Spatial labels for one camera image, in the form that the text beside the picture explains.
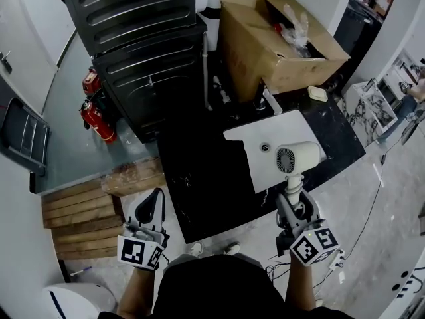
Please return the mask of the person's left forearm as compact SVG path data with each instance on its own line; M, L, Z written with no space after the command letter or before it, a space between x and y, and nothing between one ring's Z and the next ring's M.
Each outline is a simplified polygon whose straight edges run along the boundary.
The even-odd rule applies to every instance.
M118 304L123 319L147 318L153 308L155 272L135 268Z

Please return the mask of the grey drain pipe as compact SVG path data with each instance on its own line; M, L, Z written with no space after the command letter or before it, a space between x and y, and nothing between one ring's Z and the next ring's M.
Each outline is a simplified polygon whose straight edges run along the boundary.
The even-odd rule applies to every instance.
M209 104L209 72L208 72L208 39L207 33L203 33L203 50L202 50L202 62L203 62L203 100L204 106L208 111L212 111L212 107Z

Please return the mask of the white power strip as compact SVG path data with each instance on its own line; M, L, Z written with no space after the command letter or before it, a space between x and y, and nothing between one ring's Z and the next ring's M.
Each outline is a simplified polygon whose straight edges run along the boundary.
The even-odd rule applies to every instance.
M334 271L336 268L343 268L343 261L345 260L345 251L337 249L333 260L329 265L329 270Z

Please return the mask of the small red fire extinguisher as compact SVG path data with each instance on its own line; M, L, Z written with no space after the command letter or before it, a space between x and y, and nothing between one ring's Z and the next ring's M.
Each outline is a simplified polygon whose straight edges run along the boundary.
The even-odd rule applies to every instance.
M90 67L88 74L82 81L83 92L87 96L95 94L99 89L101 89L101 81L94 67Z

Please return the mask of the white round bin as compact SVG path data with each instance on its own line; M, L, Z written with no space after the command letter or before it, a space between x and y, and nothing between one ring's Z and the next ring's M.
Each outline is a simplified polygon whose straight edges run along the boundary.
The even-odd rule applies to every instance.
M97 319L116 307L114 295L92 283L62 283L42 290L44 305L54 319Z

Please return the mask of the chrome faucet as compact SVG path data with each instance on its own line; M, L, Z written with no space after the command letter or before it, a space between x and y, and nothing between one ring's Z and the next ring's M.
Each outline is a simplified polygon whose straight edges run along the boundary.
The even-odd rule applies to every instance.
M275 98L276 94L279 92L273 89L265 78L261 78L253 101L255 109L263 110L268 104L275 116L282 114L283 110Z

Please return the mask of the large red fire extinguisher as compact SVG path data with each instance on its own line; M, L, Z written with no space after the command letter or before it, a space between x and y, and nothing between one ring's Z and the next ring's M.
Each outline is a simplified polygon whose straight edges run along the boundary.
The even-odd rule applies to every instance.
M92 129L107 144L113 143L117 138L116 129L102 116L100 109L92 101L85 100L80 108L80 115L84 127Z

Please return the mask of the white sink basin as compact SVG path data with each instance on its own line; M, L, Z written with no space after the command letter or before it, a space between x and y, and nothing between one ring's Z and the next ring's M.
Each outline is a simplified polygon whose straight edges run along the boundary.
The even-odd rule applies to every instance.
M265 118L224 132L227 140L242 141L248 158L256 193L285 181L276 167L276 149L280 145L315 142L320 146L320 163L327 159L324 149L299 110Z

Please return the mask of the white curved desk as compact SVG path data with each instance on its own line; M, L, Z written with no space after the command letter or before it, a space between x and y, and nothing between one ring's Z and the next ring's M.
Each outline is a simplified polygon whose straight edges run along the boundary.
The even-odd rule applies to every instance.
M425 265L417 266L379 319L408 319L425 294Z

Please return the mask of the black tall cabinet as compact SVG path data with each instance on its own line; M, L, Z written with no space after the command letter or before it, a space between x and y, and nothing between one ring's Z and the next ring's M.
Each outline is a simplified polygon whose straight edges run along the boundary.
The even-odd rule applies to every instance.
M337 71L335 92L342 93L383 24L380 17L369 6L358 0L349 0L341 22L334 34L334 39L350 56L350 59Z

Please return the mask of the white marble pattern cabinet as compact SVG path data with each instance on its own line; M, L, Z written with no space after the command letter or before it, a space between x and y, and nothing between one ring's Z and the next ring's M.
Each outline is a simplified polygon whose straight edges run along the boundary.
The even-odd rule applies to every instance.
M337 105L364 148L398 120L375 79L351 85Z

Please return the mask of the grey metal folding rack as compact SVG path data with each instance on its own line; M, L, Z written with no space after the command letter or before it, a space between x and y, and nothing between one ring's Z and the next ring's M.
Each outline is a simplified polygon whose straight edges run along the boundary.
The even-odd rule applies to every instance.
M50 126L18 98L12 98L0 125L0 153L37 176L46 173Z

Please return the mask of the white hair dryer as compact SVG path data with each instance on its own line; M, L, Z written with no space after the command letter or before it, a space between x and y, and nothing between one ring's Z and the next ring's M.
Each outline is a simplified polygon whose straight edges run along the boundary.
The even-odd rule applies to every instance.
M276 149L276 167L285 175L286 199L296 215L304 215L305 205L300 201L303 173L316 167L321 160L320 146L315 142L280 145Z

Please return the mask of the wooden plank pallet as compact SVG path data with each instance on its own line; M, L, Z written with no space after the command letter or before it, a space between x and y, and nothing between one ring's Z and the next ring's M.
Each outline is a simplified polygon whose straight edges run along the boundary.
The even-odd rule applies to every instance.
M116 255L124 223L122 205L119 197L102 189L99 179L44 195L41 207L59 260Z

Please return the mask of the person's black shirt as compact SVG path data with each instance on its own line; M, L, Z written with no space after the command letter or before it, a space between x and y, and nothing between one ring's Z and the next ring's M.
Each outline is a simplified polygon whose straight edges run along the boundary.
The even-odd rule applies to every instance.
M266 271L233 255L189 261L163 273L152 319L352 319L326 307L300 310L285 302ZM97 319L123 319L117 311Z

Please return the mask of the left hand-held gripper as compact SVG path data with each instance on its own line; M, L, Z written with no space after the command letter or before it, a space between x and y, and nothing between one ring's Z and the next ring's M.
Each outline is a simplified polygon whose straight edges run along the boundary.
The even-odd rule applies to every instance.
M162 230L164 218L165 194L161 188L137 196L127 211L129 223L123 224L123 234L117 236L118 261L141 270L156 271L170 238Z

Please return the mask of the person's right forearm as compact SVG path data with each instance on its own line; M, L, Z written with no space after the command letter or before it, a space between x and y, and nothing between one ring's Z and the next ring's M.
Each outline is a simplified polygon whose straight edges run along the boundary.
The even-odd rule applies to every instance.
M290 275L285 302L305 311L316 307L311 266L304 266L293 253L290 253Z

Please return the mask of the person's grey trousers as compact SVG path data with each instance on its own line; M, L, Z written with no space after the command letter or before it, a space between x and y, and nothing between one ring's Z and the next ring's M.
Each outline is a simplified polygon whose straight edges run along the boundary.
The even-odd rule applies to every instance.
M242 260L244 260L244 261L246 261L248 263L251 263L251 264L253 264L255 266L258 266L258 267L262 268L262 265L261 265L261 263L259 261L255 260L255 259L253 259L253 258L251 258L251 257L249 257L247 255L244 255L242 253L236 253L235 255L233 255L233 257L237 257L238 259L242 259ZM190 254L186 254L186 253L185 254L182 254L179 257L177 257L176 259L174 259L173 261L171 261L165 267L165 269L164 269L163 272L166 272L169 268L171 268L173 266L177 266L179 264L186 263L186 262L189 262L189 261L196 261L196 260L199 260L199 259L200 259L200 257L196 257L196 256L193 256L193 255L190 255Z

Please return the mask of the brown cardboard box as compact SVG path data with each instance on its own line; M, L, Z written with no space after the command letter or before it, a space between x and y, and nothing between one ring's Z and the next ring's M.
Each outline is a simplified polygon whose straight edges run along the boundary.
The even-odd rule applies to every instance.
M255 97L261 78L279 93L322 85L349 55L327 29L296 0L220 0L217 48L239 102ZM309 20L311 58L301 58L274 28L285 4Z

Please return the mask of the black marble vanity counter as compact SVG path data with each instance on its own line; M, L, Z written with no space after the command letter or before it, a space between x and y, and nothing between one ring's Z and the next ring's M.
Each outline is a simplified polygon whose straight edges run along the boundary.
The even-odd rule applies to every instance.
M200 241L253 221L276 209L271 197L255 192L248 173L248 156L240 140L223 131L250 121L271 118L270 110L250 104L201 106L201 58L182 55L174 60L171 81L163 89L168 113L157 132L159 157L173 208L186 243ZM306 176L312 191L342 172L365 150L334 100L312 100L304 89L278 97L284 112L301 112L326 159Z

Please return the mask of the black ribbed metal appliance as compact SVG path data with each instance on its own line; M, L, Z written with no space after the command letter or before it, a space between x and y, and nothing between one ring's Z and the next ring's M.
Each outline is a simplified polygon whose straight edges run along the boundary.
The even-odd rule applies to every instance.
M207 25L169 31L99 54L93 61L110 98L143 143L168 119L202 109Z
M90 56L190 27L195 0L61 0Z

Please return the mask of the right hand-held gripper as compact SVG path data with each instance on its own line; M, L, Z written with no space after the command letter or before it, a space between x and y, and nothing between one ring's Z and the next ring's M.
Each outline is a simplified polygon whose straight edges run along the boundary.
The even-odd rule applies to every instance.
M299 200L303 210L301 220L285 196L279 193L276 198L276 222L282 229L276 237L277 253L282 256L289 251L302 265L313 265L337 250L339 242L327 220L321 218L313 197L302 191Z

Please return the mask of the clear plastic wrap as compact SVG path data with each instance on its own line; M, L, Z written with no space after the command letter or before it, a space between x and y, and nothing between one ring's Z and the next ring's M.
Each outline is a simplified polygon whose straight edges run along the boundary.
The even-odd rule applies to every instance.
M302 11L297 17L293 8L287 3L283 6L282 12L277 23L274 23L276 32L283 37L299 57L311 58L312 55L308 48L309 20L306 12Z

